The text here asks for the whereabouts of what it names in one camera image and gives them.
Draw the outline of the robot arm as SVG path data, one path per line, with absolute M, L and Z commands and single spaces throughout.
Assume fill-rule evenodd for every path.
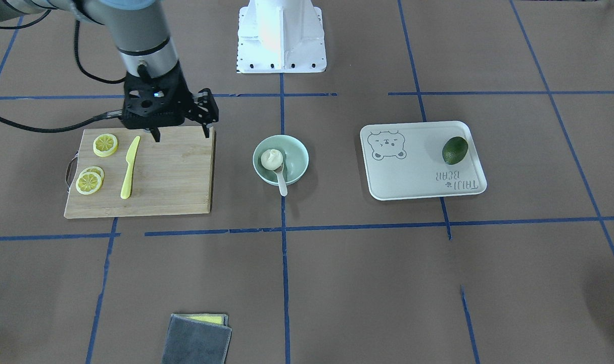
M 100 120 L 118 118 L 127 129 L 145 129 L 156 142 L 161 127 L 185 120 L 201 125 L 206 138 L 219 109 L 210 89 L 192 93 L 160 1 L 0 1 L 0 22 L 51 10 L 71 12 L 77 21 L 106 27 L 126 67 L 121 110 L 110 111 L 73 126 L 25 126 L 0 117 L 0 122 L 33 133 L 64 133 Z

